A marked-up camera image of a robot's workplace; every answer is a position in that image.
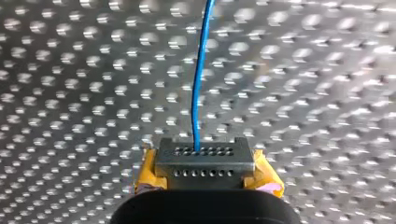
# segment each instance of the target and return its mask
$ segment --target black casing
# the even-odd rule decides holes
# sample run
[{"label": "black casing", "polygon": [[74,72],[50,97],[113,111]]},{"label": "black casing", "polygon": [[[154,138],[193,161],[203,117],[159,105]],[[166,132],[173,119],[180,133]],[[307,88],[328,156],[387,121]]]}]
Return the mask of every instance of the black casing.
[{"label": "black casing", "polygon": [[166,177],[169,189],[241,189],[243,177],[253,176],[254,159],[246,138],[233,143],[192,143],[164,138],[155,156],[155,175]]},{"label": "black casing", "polygon": [[110,224],[299,224],[293,209],[272,194],[246,189],[158,190],[124,203]]}]

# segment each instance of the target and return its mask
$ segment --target wire insulation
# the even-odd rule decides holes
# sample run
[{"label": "wire insulation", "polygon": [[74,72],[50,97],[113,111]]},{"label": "wire insulation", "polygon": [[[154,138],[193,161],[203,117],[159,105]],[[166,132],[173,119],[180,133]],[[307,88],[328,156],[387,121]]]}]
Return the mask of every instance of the wire insulation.
[{"label": "wire insulation", "polygon": [[209,36],[209,20],[212,14],[213,6],[215,5],[215,0],[207,0],[205,6],[204,18],[202,21],[202,30],[200,36],[200,44],[198,48],[198,58],[195,67],[194,84],[192,86],[192,100],[191,100],[191,126],[192,126],[192,136],[194,140],[194,150],[199,151],[200,149],[200,133],[199,133],[199,123],[198,123],[198,99],[201,89],[201,77],[205,66],[205,47],[207,38]]}]

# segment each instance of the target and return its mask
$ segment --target metal surface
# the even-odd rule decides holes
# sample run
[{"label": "metal surface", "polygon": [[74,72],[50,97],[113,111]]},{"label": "metal surface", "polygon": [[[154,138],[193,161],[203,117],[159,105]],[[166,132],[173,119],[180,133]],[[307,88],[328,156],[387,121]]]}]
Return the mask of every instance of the metal surface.
[{"label": "metal surface", "polygon": [[253,176],[254,159],[246,138],[234,142],[179,143],[163,138],[155,154],[155,175],[166,177],[168,189],[241,189]]},{"label": "metal surface", "polygon": [[[143,143],[191,140],[203,5],[2,1],[2,223],[106,223]],[[393,222],[395,21],[391,0],[218,0],[203,140],[265,148],[306,223]]]}]

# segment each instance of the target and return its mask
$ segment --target perforated metal sheet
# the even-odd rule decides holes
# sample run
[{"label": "perforated metal sheet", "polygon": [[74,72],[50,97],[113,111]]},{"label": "perforated metal sheet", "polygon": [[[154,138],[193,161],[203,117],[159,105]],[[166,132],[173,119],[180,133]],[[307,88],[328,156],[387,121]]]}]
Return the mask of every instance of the perforated metal sheet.
[{"label": "perforated metal sheet", "polygon": [[[3,0],[0,222],[106,223],[144,143],[191,140],[198,0]],[[305,223],[394,223],[396,4],[218,0],[206,141],[247,136]]]}]

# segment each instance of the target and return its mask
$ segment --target blue wire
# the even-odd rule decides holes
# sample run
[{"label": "blue wire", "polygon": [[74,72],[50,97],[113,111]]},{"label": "blue wire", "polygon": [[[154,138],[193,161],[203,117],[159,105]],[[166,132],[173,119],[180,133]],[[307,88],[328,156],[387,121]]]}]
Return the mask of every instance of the blue wire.
[{"label": "blue wire", "polygon": [[202,21],[202,30],[200,37],[200,45],[198,48],[198,59],[195,67],[194,84],[192,86],[192,100],[191,100],[191,126],[192,136],[194,139],[194,150],[200,150],[200,133],[198,129],[198,98],[201,89],[201,76],[205,65],[205,46],[207,37],[209,36],[209,19],[212,13],[215,0],[207,0],[205,6],[204,18]]}]

